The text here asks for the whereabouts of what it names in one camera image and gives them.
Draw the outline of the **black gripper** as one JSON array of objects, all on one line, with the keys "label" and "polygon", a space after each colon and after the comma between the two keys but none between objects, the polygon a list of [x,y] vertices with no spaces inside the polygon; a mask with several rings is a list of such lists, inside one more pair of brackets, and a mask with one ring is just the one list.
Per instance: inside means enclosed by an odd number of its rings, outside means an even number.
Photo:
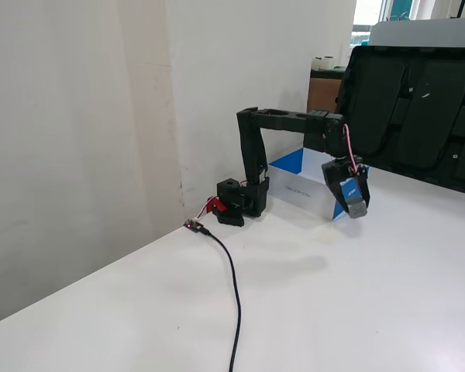
[{"label": "black gripper", "polygon": [[364,165],[361,157],[355,156],[353,159],[356,165],[356,170],[353,169],[353,163],[349,157],[336,158],[322,165],[325,184],[336,200],[333,213],[334,216],[340,216],[347,212],[348,206],[340,183],[345,182],[350,178],[357,179],[360,194],[365,201],[366,206],[369,207],[370,190],[367,183],[368,169]]}]

